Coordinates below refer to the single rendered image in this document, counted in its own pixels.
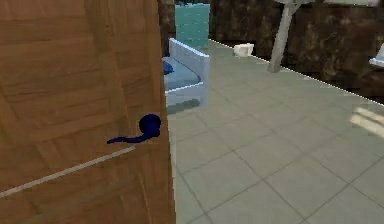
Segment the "white furniture piece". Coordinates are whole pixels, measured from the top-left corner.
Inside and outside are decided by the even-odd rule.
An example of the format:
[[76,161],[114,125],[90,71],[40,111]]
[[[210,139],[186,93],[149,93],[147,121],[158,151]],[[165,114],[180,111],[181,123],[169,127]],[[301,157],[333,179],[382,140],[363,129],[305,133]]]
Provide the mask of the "white furniture piece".
[[377,55],[369,60],[369,63],[384,68],[384,43],[381,45]]

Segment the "brown wooden room door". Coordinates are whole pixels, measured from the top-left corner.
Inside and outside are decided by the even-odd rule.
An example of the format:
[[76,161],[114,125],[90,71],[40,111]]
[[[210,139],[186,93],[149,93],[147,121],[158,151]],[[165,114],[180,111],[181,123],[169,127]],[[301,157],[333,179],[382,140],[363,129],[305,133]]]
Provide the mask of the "brown wooden room door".
[[0,0],[0,224],[176,224],[159,0]]

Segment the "small white box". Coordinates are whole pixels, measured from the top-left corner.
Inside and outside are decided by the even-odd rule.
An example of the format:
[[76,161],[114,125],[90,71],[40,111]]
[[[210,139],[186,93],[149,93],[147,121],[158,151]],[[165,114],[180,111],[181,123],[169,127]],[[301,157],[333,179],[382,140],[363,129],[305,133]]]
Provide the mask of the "small white box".
[[254,45],[251,43],[245,43],[245,44],[238,44],[235,45],[234,55],[237,57],[248,57],[252,55]]

